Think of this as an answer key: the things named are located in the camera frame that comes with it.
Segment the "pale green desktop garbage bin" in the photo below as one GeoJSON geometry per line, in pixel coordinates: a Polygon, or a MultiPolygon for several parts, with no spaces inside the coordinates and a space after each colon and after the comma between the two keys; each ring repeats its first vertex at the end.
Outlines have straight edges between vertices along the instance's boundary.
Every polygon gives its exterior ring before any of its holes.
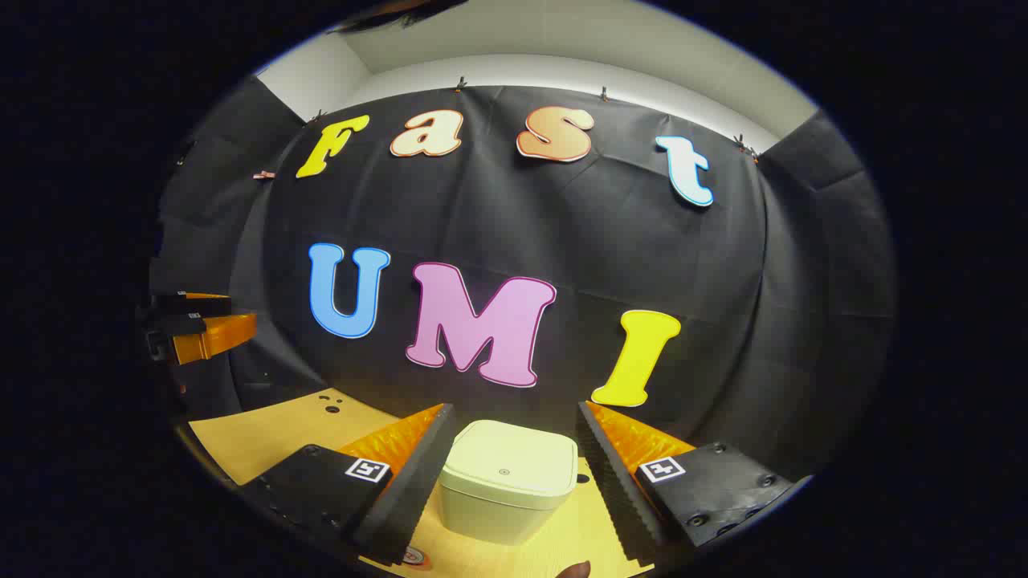
{"type": "Polygon", "coordinates": [[[521,544],[565,504],[578,475],[572,438],[473,421],[453,439],[438,478],[441,523],[475,540],[521,544]]]}

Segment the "wooden desktop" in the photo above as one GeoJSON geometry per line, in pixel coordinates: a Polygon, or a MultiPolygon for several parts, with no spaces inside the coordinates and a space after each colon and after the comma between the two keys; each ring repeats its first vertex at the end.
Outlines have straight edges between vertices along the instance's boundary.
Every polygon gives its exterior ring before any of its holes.
{"type": "MultiPolygon", "coordinates": [[[[234,482],[250,482],[306,443],[337,450],[396,422],[334,389],[232,416],[192,421],[206,451],[234,482]]],[[[405,578],[555,578],[589,562],[589,578],[632,578],[646,567],[627,559],[595,482],[580,484],[533,537],[500,545],[445,529],[434,489],[412,545],[423,566],[396,564],[388,572],[405,578]]]]}

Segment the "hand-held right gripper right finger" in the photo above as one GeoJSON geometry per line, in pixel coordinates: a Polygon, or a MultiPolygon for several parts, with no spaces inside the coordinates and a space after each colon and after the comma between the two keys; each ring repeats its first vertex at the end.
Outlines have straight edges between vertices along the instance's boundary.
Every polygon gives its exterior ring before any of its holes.
{"type": "Polygon", "coordinates": [[[590,401],[577,407],[577,440],[625,556],[640,564],[708,555],[805,484],[732,444],[691,446],[590,401]]]}

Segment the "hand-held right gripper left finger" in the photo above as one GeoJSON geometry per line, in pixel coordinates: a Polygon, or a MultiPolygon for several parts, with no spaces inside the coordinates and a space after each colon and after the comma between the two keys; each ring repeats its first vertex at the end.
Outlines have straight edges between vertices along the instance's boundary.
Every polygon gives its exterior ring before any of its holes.
{"type": "Polygon", "coordinates": [[[437,404],[339,450],[304,444],[243,484],[267,519],[338,559],[400,564],[455,438],[437,404]]]}

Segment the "black backdrop cloth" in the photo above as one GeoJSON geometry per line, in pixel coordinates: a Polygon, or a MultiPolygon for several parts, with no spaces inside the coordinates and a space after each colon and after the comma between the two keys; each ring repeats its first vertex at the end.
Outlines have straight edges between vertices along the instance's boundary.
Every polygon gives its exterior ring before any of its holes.
{"type": "Polygon", "coordinates": [[[227,294],[256,336],[177,371],[189,418],[334,388],[396,417],[451,403],[573,436],[605,384],[621,315],[680,320],[628,414],[726,442],[790,478],[825,467],[881,376],[895,252],[879,194],[818,114],[759,162],[662,111],[554,88],[388,96],[311,124],[256,80],[195,129],[161,198],[156,293],[227,294]],[[273,180],[254,180],[262,171],[273,180]],[[489,383],[489,344],[458,370],[414,342],[419,263],[488,308],[508,279],[554,286],[528,389],[489,383]]]}

